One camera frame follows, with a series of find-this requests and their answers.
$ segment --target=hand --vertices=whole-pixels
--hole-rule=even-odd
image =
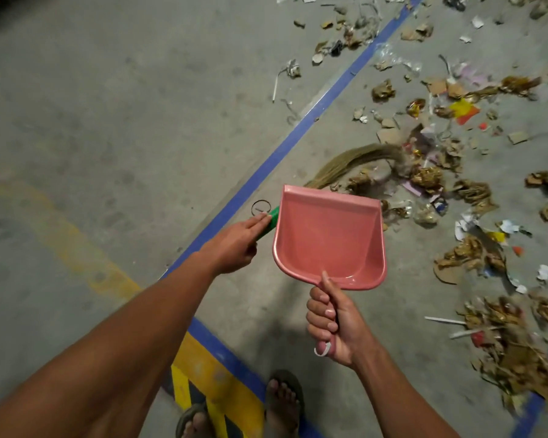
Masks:
[[[313,287],[307,302],[307,330],[317,342],[317,352],[325,350],[325,343],[335,334],[335,350],[327,355],[333,361],[353,367],[354,358],[363,352],[373,339],[357,307],[343,290],[322,273],[322,289]]]
[[[271,215],[261,213],[227,226],[207,241],[199,252],[210,258],[216,275],[235,272],[252,262],[257,252],[258,235],[271,219]]]

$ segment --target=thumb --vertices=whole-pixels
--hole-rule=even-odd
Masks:
[[[343,290],[339,286],[337,286],[336,282],[329,278],[329,274],[327,274],[326,270],[322,271],[321,274],[322,278],[322,291],[329,295],[332,300],[335,301],[337,306],[342,306],[346,302],[349,302],[350,299],[347,295],[344,294]]]

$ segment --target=white plastic strap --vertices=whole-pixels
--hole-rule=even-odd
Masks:
[[[323,350],[322,353],[318,353],[317,348],[315,347],[314,354],[318,357],[324,357],[324,356],[327,356],[327,353],[329,353],[330,349],[331,349],[331,342],[327,341],[327,343],[325,344],[325,350]]]

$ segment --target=yellow stripe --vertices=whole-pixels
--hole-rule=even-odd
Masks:
[[[63,264],[87,280],[96,292],[124,301],[140,292],[138,284],[68,222],[43,193],[11,180],[0,182],[0,197]],[[190,406],[189,386],[185,382],[189,378],[214,404],[212,409],[227,415],[247,438],[261,437],[262,402],[189,333],[183,339],[174,367],[175,400],[181,407]]]
[[[226,417],[223,415],[223,412],[221,412],[219,405],[207,400],[207,410],[209,412],[209,418],[211,418],[211,422],[215,428],[215,437],[228,438]]]
[[[176,404],[181,406],[181,409],[187,410],[191,406],[189,379],[176,366],[171,366],[170,372],[172,373],[172,385],[175,391]]]

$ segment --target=person's left arm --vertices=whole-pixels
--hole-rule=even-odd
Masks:
[[[137,437],[213,279],[247,266],[270,221],[229,226],[0,403],[0,437]]]

